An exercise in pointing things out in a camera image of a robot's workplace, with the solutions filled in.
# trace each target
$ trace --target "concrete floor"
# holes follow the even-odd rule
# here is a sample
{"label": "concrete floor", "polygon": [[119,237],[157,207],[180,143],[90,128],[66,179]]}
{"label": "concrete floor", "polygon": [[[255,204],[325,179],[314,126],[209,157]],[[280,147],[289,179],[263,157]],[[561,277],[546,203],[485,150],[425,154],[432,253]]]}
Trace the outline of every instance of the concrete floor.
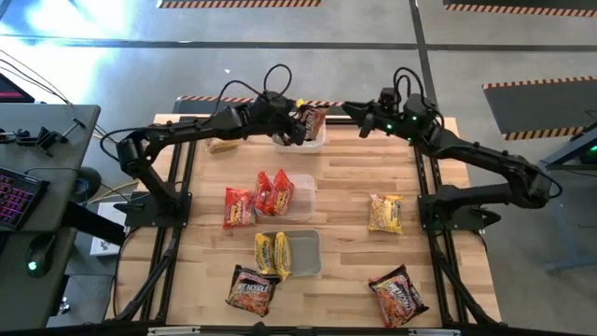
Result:
{"label": "concrete floor", "polygon": [[[419,7],[428,44],[597,44],[596,19],[449,12],[443,10],[441,0],[420,0]],[[0,20],[0,34],[143,41],[417,43],[409,0],[325,0],[311,8],[201,10],[156,9],[145,0],[20,0],[12,1]],[[153,49],[147,43],[147,48],[140,49],[94,49],[64,47],[47,39],[0,38],[2,49],[38,70],[70,100],[100,105],[100,124],[107,130],[148,124],[156,113],[171,112],[176,97],[217,95],[233,78],[259,86],[265,71],[276,63],[288,64],[295,73],[289,96],[334,101],[376,97],[398,66],[421,71],[418,51],[407,45],[393,50],[379,46],[361,50],[182,49],[181,44]],[[428,56],[439,107],[447,117],[457,118],[461,135],[534,162],[562,147],[567,139],[505,142],[481,84],[597,74],[597,52],[464,48],[429,51]],[[27,84],[22,86],[40,100],[56,102]],[[246,92],[231,87],[229,95],[245,96]],[[108,185],[129,181],[97,142],[91,144],[85,164],[98,169]],[[469,167],[469,176],[473,185],[501,180],[474,167]],[[567,173],[556,177],[565,187],[563,201],[571,230],[585,252],[597,253],[591,243],[597,239],[597,230],[579,228],[594,225],[591,219],[597,209],[590,200],[597,179]],[[542,268],[544,262],[563,258],[565,253],[551,209],[490,208],[503,216],[487,230],[486,240],[504,321],[523,328],[595,333],[597,266],[557,274],[547,274]],[[78,253],[69,273],[104,276],[81,275],[71,281],[67,296],[76,313],[52,319],[50,325],[102,319],[113,260],[87,256],[89,242],[83,235],[77,239]]]}

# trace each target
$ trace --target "plastic container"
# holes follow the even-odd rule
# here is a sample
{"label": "plastic container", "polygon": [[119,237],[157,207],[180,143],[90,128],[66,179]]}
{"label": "plastic container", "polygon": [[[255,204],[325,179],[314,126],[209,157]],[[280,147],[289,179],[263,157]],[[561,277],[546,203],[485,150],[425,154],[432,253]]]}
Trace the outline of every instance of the plastic container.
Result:
{"label": "plastic container", "polygon": [[290,276],[312,276],[321,272],[321,246],[319,232],[315,230],[266,231],[262,232],[275,239],[276,233],[284,232],[290,242]]}
{"label": "plastic container", "polygon": [[[308,174],[286,174],[294,183],[295,191],[284,216],[264,216],[257,214],[259,224],[285,224],[308,222],[315,213],[315,180]],[[275,175],[268,175],[271,183]]]}
{"label": "plastic container", "polygon": [[324,122],[319,129],[317,138],[313,141],[305,141],[301,146],[290,145],[282,146],[273,143],[274,148],[279,153],[319,153],[326,142],[326,123]]}

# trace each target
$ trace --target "packaged food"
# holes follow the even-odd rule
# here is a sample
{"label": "packaged food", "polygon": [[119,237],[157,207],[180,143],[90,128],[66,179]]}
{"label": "packaged food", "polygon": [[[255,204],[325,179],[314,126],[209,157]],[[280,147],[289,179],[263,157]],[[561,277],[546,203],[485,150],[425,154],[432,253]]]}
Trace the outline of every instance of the packaged food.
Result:
{"label": "packaged food", "polygon": [[368,229],[402,234],[400,201],[402,196],[371,194]]}
{"label": "packaged food", "polygon": [[305,125],[307,133],[305,141],[313,141],[317,138],[321,125],[326,122],[326,114],[328,107],[317,107],[310,105],[302,105],[298,114],[300,115],[300,123]]}
{"label": "packaged food", "polygon": [[290,182],[286,173],[280,169],[273,180],[270,198],[265,204],[265,213],[275,216],[283,216],[288,211],[288,205],[292,200],[295,185]]}
{"label": "packaged food", "polygon": [[234,149],[241,144],[241,140],[222,140],[218,138],[210,138],[205,140],[207,151],[210,153],[219,153]]}
{"label": "packaged food", "polygon": [[251,190],[226,188],[224,229],[255,224],[253,197],[254,193]]}
{"label": "packaged food", "polygon": [[400,327],[429,309],[412,285],[404,265],[377,280],[369,280],[369,287],[377,296],[387,328]]}
{"label": "packaged food", "polygon": [[255,235],[255,261],[257,269],[262,275],[276,275],[276,268],[273,257],[274,242],[273,239],[265,234]]}
{"label": "packaged food", "polygon": [[265,202],[271,194],[271,182],[265,172],[257,174],[257,183],[255,185],[254,207],[261,215],[267,215],[265,211]]}
{"label": "packaged food", "polygon": [[290,241],[283,232],[276,233],[274,258],[276,261],[276,272],[282,277],[282,280],[286,280],[288,275],[290,275],[292,256],[290,255]]}
{"label": "packaged food", "polygon": [[268,306],[279,282],[278,277],[265,278],[256,271],[236,265],[226,303],[263,317],[269,312]]}

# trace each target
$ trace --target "backlit keyboard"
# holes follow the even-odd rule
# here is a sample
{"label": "backlit keyboard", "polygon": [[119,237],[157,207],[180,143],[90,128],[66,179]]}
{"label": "backlit keyboard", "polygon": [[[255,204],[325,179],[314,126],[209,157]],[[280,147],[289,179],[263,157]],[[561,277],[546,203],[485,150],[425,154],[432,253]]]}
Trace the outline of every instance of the backlit keyboard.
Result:
{"label": "backlit keyboard", "polygon": [[0,168],[0,225],[18,230],[34,212],[49,182]]}

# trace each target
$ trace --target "butcher block tabletop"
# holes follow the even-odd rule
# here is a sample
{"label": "butcher block tabletop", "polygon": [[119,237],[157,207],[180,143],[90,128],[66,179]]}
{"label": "butcher block tabletop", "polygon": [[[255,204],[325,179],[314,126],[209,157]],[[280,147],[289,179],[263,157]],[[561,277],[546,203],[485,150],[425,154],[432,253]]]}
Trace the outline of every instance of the butcher block tabletop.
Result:
{"label": "butcher block tabletop", "polygon": [[[155,122],[178,121],[188,116],[157,115]],[[455,119],[446,118],[445,124],[457,133]],[[177,181],[182,180],[186,148],[183,147]],[[173,148],[166,147],[154,163],[164,180],[172,155]],[[439,166],[445,184],[468,187],[463,163],[444,160]],[[311,219],[223,230],[226,188],[254,189],[258,172],[274,175],[280,168],[289,174],[314,178],[316,206]],[[433,183],[428,184],[433,192]],[[326,142],[318,154],[277,153],[267,136],[249,137],[239,148],[217,154],[208,153],[200,141],[189,191],[193,201],[178,252],[169,325],[239,326],[263,321],[266,326],[382,327],[368,279],[385,275],[401,264],[406,265],[423,302],[430,308],[405,327],[441,325],[429,244],[416,206],[420,191],[414,152],[406,141],[381,132],[362,139],[354,125],[327,125]],[[370,193],[404,197],[404,234],[367,229]],[[225,303],[234,266],[256,268],[256,233],[309,229],[317,230],[321,237],[323,266],[319,274],[290,276],[279,284],[265,317]],[[124,247],[118,274],[119,312],[146,280],[155,235],[156,229],[142,228]],[[463,282],[488,315],[500,320],[483,243],[467,231],[455,231],[453,240]],[[158,309],[162,280],[163,276],[156,287],[152,317]],[[447,279],[445,282],[451,314],[457,318],[453,289]],[[108,312],[107,317],[112,316],[111,308]]]}

